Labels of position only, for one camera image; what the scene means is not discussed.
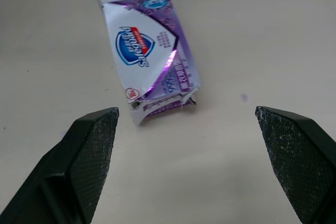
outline safeguard logo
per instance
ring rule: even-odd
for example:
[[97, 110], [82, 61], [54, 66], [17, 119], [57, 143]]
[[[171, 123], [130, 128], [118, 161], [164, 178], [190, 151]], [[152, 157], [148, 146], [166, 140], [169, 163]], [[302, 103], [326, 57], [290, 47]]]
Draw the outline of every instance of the safeguard logo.
[[129, 66], [149, 67], [147, 57], [154, 48], [154, 40], [140, 33], [137, 27], [123, 26], [120, 29], [115, 43], [122, 61]]

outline tabletop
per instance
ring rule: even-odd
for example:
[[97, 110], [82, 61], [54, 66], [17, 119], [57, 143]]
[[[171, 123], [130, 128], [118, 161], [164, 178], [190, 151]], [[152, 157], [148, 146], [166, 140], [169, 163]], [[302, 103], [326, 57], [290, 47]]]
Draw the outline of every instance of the tabletop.
[[92, 223], [300, 223], [254, 110], [302, 114], [336, 139], [336, 0], [173, 3], [197, 107], [135, 126], [98, 0], [0, 0], [0, 211], [75, 119], [117, 106]]

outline textured gripper pad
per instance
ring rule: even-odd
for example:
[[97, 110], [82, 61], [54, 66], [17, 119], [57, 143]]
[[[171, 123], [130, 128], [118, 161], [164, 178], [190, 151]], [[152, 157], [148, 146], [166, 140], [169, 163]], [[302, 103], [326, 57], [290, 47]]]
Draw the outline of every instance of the textured gripper pad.
[[110, 167], [119, 112], [107, 112], [96, 122], [70, 168], [70, 179], [87, 223], [93, 214]]
[[335, 183], [331, 164], [294, 122], [257, 108], [273, 171], [303, 224], [311, 223]]

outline purple ink mark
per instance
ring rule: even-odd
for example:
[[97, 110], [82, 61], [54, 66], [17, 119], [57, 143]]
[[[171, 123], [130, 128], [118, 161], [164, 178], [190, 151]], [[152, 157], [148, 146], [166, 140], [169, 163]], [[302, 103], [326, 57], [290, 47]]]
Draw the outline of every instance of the purple ink mark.
[[240, 98], [242, 99], [243, 102], [247, 102], [248, 96], [246, 94], [241, 94]]

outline purple and white wrapper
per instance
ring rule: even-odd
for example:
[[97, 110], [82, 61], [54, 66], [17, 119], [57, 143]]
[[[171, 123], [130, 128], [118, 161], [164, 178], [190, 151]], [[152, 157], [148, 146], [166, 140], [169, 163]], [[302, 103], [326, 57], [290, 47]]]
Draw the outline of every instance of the purple and white wrapper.
[[195, 104], [197, 67], [171, 0], [102, 0], [118, 74], [135, 124]]

